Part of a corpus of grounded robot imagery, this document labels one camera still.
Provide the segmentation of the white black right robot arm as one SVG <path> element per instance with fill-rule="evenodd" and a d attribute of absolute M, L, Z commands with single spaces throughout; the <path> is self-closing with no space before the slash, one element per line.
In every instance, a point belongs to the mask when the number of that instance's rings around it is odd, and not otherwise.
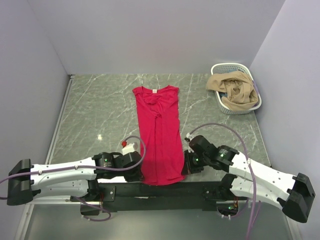
<path fill-rule="evenodd" d="M 216 201 L 234 197 L 250 198 L 282 210 L 290 219 L 306 223 L 316 197 L 310 178 L 292 175 L 256 162 L 226 145 L 216 147 L 204 136 L 187 134 L 188 149 L 184 152 L 183 175 L 200 173 L 205 166 L 226 174 L 215 190 L 204 196 Z"/>

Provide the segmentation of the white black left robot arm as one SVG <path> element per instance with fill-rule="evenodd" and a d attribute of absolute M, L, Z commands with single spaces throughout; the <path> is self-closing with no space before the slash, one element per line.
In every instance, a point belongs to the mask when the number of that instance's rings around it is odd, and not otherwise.
<path fill-rule="evenodd" d="M 141 163 L 144 155 L 137 151 L 101 152 L 82 160 L 59 164 L 32 164 L 20 160 L 6 178 L 7 205 L 19 206 L 35 199 L 70 196 L 94 201 L 101 195 L 99 179 L 124 177 L 127 182 L 142 178 Z"/>

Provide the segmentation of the red t-shirt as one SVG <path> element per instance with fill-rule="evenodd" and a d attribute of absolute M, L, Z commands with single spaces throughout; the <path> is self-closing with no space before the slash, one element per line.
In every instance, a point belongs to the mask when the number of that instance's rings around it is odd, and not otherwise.
<path fill-rule="evenodd" d="M 184 153 L 180 135 L 179 88 L 144 86 L 132 90 L 140 138 L 145 143 L 141 171 L 143 183 L 166 186 L 184 179 Z"/>

